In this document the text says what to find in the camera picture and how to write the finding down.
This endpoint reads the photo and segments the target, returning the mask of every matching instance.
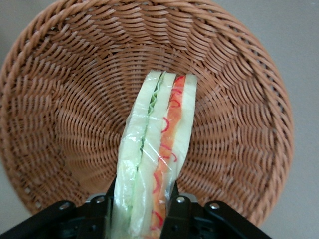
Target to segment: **basket weave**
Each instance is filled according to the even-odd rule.
[[[0,152],[26,207],[108,189],[151,69],[198,77],[180,190],[260,225],[292,162],[291,107],[259,41],[209,0],[61,0],[23,31],[0,75]]]

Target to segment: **wicker basket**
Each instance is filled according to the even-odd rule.
[[[181,191],[260,225],[292,162],[291,107],[259,41],[209,0],[61,0],[23,31],[0,75],[0,151],[26,207],[108,189],[151,69],[198,77]]]

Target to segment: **metal screw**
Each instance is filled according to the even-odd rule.
[[[211,203],[211,204],[209,204],[209,206],[211,209],[219,209],[218,203]]]
[[[63,203],[63,204],[59,207],[59,209],[60,209],[60,210],[64,210],[64,209],[67,209],[69,206],[70,206],[70,203],[69,203],[69,202],[66,202],[66,203]]]
[[[96,202],[97,202],[97,203],[101,203],[101,202],[104,202],[104,201],[105,201],[105,197],[104,197],[104,196],[98,197],[98,198],[96,199]]]
[[[184,198],[184,197],[178,197],[178,198],[176,199],[176,201],[177,201],[178,203],[183,203],[183,202],[185,202],[185,198]]]

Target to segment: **plastic wrap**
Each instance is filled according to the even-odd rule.
[[[151,71],[122,135],[112,239],[158,238],[169,189],[188,151],[196,78]]]

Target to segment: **red pepper strip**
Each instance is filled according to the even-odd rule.
[[[179,101],[177,101],[177,100],[171,100],[170,102],[175,102],[176,104],[172,104],[171,105],[171,107],[174,107],[174,108],[176,108],[176,107],[180,107],[180,102]]]
[[[172,89],[171,91],[175,92],[174,94],[177,94],[177,95],[180,95],[182,94],[183,92],[179,89]]]
[[[179,76],[179,77],[177,77],[177,79],[176,79],[175,82],[174,82],[174,85],[175,85],[178,81],[180,81],[180,80],[183,80],[183,85],[182,85],[182,87],[184,87],[185,76]]]
[[[156,173],[154,173],[153,176],[154,176],[155,181],[156,181],[156,186],[153,189],[153,193],[155,193],[156,191],[160,190],[160,180],[159,180],[159,176]]]
[[[168,146],[165,145],[165,144],[162,144],[162,143],[161,143],[160,146],[163,147],[164,149],[167,149],[167,150],[171,151],[171,148],[168,147]]]
[[[156,211],[152,211],[152,214],[158,219],[159,226],[162,227],[164,224],[164,218]]]
[[[166,128],[163,129],[163,130],[161,131],[161,133],[166,132],[166,131],[168,130],[168,128],[169,128],[169,121],[168,121],[168,119],[167,119],[166,117],[163,117],[163,119],[164,119],[165,122],[166,122]]]
[[[174,162],[177,162],[177,157],[176,157],[176,155],[172,152],[172,155],[174,156]]]

